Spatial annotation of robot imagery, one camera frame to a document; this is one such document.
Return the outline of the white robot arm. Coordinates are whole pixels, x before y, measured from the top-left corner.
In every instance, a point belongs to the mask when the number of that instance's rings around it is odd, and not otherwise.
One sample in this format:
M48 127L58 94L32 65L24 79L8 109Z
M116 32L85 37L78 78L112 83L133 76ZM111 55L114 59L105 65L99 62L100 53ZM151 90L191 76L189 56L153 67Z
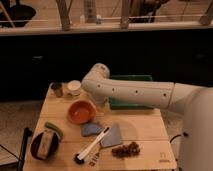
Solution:
M180 171L213 171L213 87L116 80L109 76L108 67L97 63L82 79L82 88L96 102L113 97L182 114L178 168Z

